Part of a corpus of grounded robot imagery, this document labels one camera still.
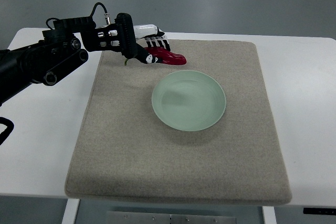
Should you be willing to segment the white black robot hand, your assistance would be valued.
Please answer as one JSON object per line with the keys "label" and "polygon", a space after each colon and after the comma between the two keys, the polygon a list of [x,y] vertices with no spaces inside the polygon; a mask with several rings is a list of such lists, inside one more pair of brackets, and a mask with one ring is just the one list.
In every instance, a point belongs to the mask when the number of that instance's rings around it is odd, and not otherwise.
{"label": "white black robot hand", "polygon": [[[148,48],[159,47],[171,51],[170,43],[165,32],[154,24],[133,26],[136,41],[144,39]],[[145,48],[139,46],[136,59],[144,64],[159,63],[162,61],[158,56],[153,56]]]}

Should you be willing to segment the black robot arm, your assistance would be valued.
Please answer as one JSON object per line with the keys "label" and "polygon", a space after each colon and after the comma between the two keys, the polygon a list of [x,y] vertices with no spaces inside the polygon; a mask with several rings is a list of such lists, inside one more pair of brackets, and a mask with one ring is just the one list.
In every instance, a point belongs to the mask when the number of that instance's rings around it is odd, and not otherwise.
{"label": "black robot arm", "polygon": [[1,103],[29,85],[53,86],[88,60],[88,53],[110,50],[127,59],[146,62],[148,52],[136,42],[132,18],[119,13],[106,26],[97,28],[93,16],[53,18],[38,43],[15,50],[1,50]]}

